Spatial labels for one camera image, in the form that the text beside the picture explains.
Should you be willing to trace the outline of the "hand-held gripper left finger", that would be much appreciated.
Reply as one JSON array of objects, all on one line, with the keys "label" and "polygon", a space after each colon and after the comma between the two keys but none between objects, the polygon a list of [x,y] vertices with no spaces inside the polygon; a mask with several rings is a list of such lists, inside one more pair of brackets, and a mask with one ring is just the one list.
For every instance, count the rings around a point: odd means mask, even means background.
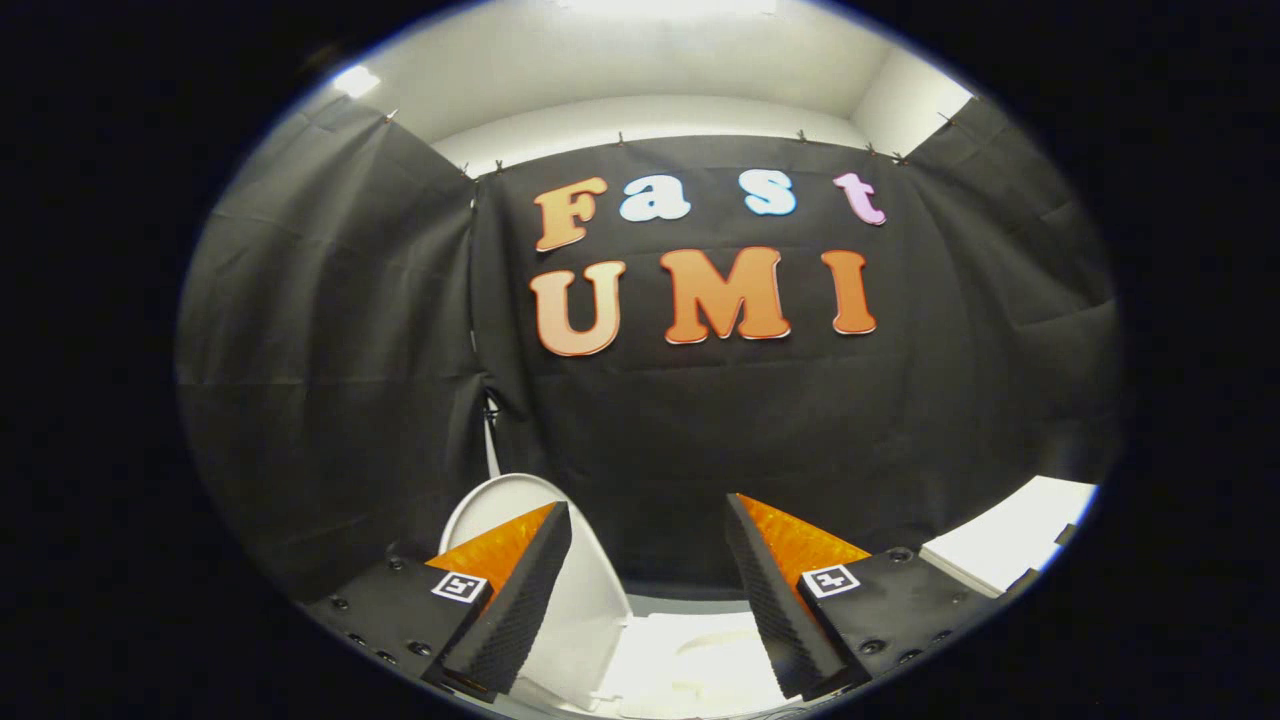
[{"label": "hand-held gripper left finger", "polygon": [[393,548],[303,610],[412,682],[493,701],[529,659],[571,539],[568,505],[544,503],[431,559]]}]

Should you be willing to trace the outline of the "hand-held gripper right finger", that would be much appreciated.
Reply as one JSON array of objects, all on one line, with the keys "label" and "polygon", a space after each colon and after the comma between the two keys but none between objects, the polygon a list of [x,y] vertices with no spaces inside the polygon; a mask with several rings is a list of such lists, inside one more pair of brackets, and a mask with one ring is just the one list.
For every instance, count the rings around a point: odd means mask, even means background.
[{"label": "hand-held gripper right finger", "polygon": [[746,495],[726,502],[726,541],[788,698],[876,682],[1002,607],[909,547],[872,553]]}]

